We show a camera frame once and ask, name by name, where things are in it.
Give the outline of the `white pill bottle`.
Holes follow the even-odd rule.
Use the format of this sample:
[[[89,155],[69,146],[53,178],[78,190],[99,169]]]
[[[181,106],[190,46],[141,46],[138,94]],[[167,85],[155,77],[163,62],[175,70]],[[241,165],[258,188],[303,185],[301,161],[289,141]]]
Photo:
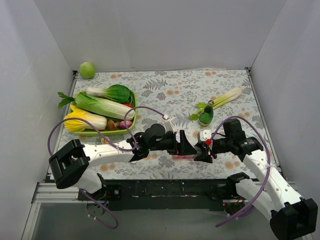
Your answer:
[[[197,148],[196,151],[197,151],[197,154],[196,154],[197,157],[199,157],[199,156],[201,156],[203,154],[203,149],[202,148]]]

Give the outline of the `pink weekly pill organizer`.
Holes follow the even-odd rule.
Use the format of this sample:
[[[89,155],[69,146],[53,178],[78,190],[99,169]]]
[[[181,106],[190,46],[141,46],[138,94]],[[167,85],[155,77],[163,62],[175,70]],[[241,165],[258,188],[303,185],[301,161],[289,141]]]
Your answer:
[[[194,157],[190,155],[173,155],[172,156],[173,160],[193,160]]]

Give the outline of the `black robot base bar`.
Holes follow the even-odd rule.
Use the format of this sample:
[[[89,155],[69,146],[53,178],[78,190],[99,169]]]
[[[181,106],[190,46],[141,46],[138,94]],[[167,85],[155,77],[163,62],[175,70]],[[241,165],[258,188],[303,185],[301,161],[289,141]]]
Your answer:
[[[91,197],[107,202],[111,211],[207,209],[236,212],[246,202],[232,194],[226,179],[105,179],[102,186]]]

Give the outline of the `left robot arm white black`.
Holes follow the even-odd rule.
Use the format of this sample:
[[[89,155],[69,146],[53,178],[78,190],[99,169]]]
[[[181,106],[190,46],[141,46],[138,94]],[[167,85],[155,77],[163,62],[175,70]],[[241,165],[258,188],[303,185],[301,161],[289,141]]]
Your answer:
[[[110,144],[82,144],[79,139],[69,141],[49,158],[49,165],[58,189],[77,187],[95,199],[106,196],[102,177],[94,167],[116,162],[130,163],[146,158],[151,151],[166,151],[170,155],[195,156],[197,150],[189,143],[185,132],[166,131],[158,123],[127,140]]]

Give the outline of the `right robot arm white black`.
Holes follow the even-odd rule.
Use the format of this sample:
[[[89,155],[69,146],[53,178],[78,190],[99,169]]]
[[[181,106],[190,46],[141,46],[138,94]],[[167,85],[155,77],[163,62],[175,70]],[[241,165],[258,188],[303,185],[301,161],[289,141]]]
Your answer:
[[[196,160],[211,163],[218,154],[230,152],[254,173],[261,186],[257,186],[243,172],[229,176],[227,195],[232,199],[242,197],[248,204],[217,226],[257,209],[269,221],[273,234],[279,240],[294,240],[313,233],[317,224],[317,204],[295,191],[277,167],[271,164],[266,143],[247,137],[239,117],[228,117],[220,126],[224,129],[224,138],[215,139],[216,131],[203,130],[198,133]]]

